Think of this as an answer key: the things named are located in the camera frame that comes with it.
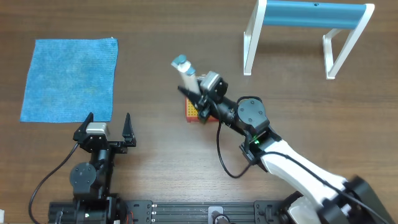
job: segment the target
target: white leg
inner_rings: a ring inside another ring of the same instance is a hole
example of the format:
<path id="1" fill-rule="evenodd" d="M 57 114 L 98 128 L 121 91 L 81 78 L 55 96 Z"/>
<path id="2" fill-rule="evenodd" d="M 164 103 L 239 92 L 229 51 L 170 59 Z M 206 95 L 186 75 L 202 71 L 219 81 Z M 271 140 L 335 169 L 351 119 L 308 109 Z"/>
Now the white leg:
<path id="1" fill-rule="evenodd" d="M 246 31 L 243 33 L 243 75 L 251 75 L 254 56 L 259 42 L 267 0 L 257 0 Z"/>
<path id="2" fill-rule="evenodd" d="M 366 4 L 365 13 L 363 14 L 362 18 L 359 20 L 359 23 L 356 26 L 356 28 L 349 33 L 348 38 L 339 56 L 337 57 L 336 62 L 334 63 L 333 63 L 333 54 L 331 51 L 331 39 L 341 30 L 332 29 L 329 33 L 323 36 L 323 53 L 325 55 L 326 79 L 328 80 L 335 79 L 338 70 L 341 68 L 349 52 L 352 50 L 359 36 L 362 34 L 362 31 L 365 29 L 366 24 L 368 24 L 373 11 L 374 11 L 374 5 Z"/>

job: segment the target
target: white bottle with blue cap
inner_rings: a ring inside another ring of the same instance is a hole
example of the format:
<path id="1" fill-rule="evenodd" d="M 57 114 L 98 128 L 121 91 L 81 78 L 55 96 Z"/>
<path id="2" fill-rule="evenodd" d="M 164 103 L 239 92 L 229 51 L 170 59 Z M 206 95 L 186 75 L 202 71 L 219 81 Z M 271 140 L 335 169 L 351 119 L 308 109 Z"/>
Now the white bottle with blue cap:
<path id="1" fill-rule="evenodd" d="M 192 67 L 191 62 L 187 60 L 187 56 L 180 55 L 176 57 L 173 60 L 172 65 L 180 72 L 185 88 L 197 95 L 200 95 L 199 84 L 195 76 L 196 71 Z"/>

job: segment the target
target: blue towel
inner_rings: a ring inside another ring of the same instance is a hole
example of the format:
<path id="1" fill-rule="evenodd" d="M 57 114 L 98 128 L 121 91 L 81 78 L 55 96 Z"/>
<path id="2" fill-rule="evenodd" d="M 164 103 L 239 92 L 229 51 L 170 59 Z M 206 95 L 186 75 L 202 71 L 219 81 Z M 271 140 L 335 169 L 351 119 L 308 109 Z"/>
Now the blue towel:
<path id="1" fill-rule="evenodd" d="M 110 121 L 118 40 L 36 40 L 21 121 Z"/>

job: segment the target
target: blue bar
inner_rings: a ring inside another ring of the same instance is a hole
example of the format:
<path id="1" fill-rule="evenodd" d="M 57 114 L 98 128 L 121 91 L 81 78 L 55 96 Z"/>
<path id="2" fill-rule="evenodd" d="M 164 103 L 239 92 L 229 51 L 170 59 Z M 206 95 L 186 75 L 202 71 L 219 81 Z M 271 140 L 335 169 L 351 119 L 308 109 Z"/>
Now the blue bar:
<path id="1" fill-rule="evenodd" d="M 364 4 L 268 1 L 264 25 L 355 29 Z"/>

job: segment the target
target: wood grain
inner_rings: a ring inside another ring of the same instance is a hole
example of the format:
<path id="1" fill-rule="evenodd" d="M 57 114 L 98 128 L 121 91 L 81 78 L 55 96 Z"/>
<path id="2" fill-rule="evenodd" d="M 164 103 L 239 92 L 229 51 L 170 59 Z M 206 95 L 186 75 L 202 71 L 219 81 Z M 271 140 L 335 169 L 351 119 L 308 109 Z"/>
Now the wood grain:
<path id="1" fill-rule="evenodd" d="M 367 3 L 359 0 L 352 3 Z M 120 138 L 132 116 L 138 145 L 116 157 L 112 192 L 158 202 L 251 202 L 294 190 L 255 167 L 241 179 L 222 170 L 216 124 L 187 123 L 180 78 L 170 66 L 187 54 L 200 73 L 214 70 L 227 95 L 262 97 L 273 128 L 300 154 L 339 175 L 358 174 L 398 221 L 398 2 L 373 0 L 374 15 L 336 80 L 325 80 L 323 29 L 264 27 L 252 70 L 243 77 L 243 31 L 254 0 L 0 1 L 0 208 L 6 222 L 30 222 L 39 181 L 68 154 L 78 124 L 20 123 L 35 39 L 119 40 L 113 118 Z M 334 40 L 334 51 L 344 44 Z M 226 165 L 239 172 L 243 139 L 221 132 Z M 74 156 L 43 185 L 34 215 L 47 221 L 51 201 L 72 199 Z"/>

